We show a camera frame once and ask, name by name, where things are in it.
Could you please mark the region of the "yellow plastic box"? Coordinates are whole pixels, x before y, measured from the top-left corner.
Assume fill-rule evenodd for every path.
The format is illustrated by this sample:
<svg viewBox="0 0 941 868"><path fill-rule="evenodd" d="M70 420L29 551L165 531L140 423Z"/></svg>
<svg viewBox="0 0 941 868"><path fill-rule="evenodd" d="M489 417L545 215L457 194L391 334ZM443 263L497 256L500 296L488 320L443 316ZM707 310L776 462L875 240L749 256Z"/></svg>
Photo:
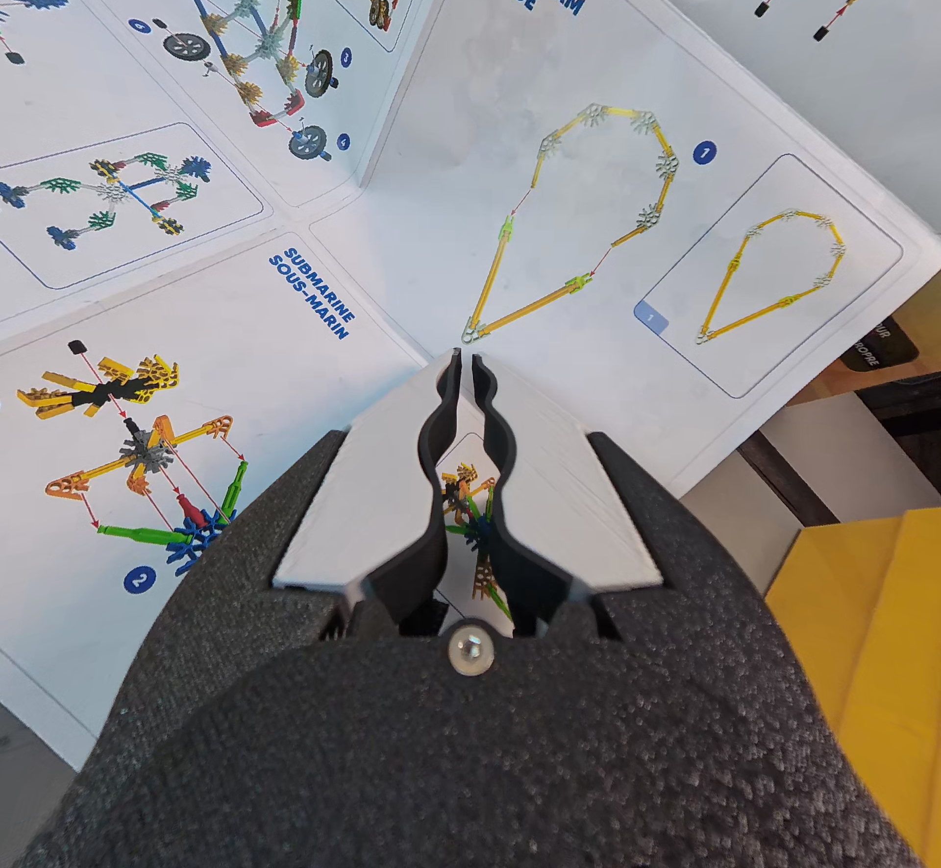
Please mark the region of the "yellow plastic box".
<svg viewBox="0 0 941 868"><path fill-rule="evenodd" d="M804 529L766 596L868 790L940 864L940 509Z"/></svg>

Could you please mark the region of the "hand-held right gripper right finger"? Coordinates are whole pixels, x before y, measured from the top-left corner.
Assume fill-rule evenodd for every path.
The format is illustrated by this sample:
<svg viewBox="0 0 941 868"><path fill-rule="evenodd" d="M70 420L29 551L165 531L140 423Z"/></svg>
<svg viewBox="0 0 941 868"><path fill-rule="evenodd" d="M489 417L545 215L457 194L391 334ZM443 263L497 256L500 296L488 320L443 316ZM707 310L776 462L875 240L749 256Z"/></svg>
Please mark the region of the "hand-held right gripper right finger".
<svg viewBox="0 0 941 868"><path fill-rule="evenodd" d="M562 603L659 587L663 577L582 424L495 359L472 359L484 448L499 478L490 563L514 633Z"/></svg>

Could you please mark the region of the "white building instruction sheet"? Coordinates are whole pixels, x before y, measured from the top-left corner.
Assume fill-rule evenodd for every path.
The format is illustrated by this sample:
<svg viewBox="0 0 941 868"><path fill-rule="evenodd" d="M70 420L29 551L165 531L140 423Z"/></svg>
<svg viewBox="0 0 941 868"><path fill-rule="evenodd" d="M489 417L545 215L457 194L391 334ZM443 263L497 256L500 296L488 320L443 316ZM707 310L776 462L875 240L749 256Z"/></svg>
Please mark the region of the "white building instruction sheet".
<svg viewBox="0 0 941 868"><path fill-rule="evenodd" d="M937 0L2 0L2 703L463 344L676 495L939 270Z"/></svg>

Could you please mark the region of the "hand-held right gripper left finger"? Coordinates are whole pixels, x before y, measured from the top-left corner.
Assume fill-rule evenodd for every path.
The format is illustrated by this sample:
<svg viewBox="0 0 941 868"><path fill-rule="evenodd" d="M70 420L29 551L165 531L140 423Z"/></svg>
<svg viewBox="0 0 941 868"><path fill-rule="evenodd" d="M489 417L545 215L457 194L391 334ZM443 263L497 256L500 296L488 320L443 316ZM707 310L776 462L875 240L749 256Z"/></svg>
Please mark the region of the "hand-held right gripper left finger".
<svg viewBox="0 0 941 868"><path fill-rule="evenodd" d="M447 561L436 465L456 433L461 368L455 348L354 419L276 587L376 598L395 623L431 597Z"/></svg>

